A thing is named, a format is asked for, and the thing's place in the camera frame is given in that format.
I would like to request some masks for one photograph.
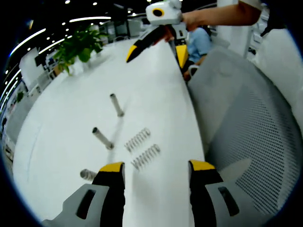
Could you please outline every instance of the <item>gray mesh chair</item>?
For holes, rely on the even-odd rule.
[[[252,63],[220,47],[208,54],[188,89],[206,160],[258,211],[276,214],[302,165],[302,135],[289,104]]]

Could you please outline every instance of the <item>potted plant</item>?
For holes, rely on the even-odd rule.
[[[17,103],[21,102],[21,100],[23,99],[23,96],[24,96],[24,94],[22,91],[18,92],[17,98],[16,98]]]
[[[54,55],[54,58],[59,61],[59,69],[66,70],[71,75],[69,66],[75,63],[77,56],[81,62],[88,62],[93,50],[96,53],[102,51],[101,37],[104,36],[107,35],[97,30],[91,30],[90,27],[83,31],[75,31],[71,38],[67,38],[62,42]]]

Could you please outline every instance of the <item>metal spring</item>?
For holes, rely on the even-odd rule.
[[[148,128],[144,128],[137,135],[131,138],[128,142],[126,142],[124,146],[129,152],[132,152],[136,147],[142,144],[150,135],[151,131]]]
[[[90,171],[88,169],[83,169],[80,172],[80,177],[82,177],[84,180],[93,181],[96,176],[97,173]]]
[[[157,144],[152,145],[146,151],[144,151],[139,157],[134,159],[131,163],[137,169],[144,167],[149,163],[152,158],[160,153],[160,148]]]

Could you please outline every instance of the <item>metal pin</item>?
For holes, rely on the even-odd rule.
[[[114,148],[114,144],[110,142],[97,127],[93,128],[92,133],[105,145],[105,147],[109,150]]]
[[[116,95],[115,94],[111,94],[110,98],[112,100],[112,103],[114,104],[114,107],[115,107],[116,111],[117,111],[118,117],[122,117],[124,115],[124,113],[121,110],[121,107],[120,107],[120,105],[118,103],[118,99],[117,99]]]

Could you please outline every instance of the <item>white tabletop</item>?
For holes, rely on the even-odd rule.
[[[97,172],[123,161],[123,226],[193,226],[188,160],[204,160],[194,109],[169,45],[160,42],[126,64],[133,43],[107,46],[84,73],[60,74],[29,112],[13,172],[38,219],[53,219],[63,201],[89,183],[80,178],[82,169]],[[125,112],[122,118],[116,116],[111,93]],[[92,135],[95,126],[114,142],[112,151]],[[130,154],[124,144],[145,127],[150,138]],[[159,145],[160,155],[137,171],[130,162],[153,144]]]

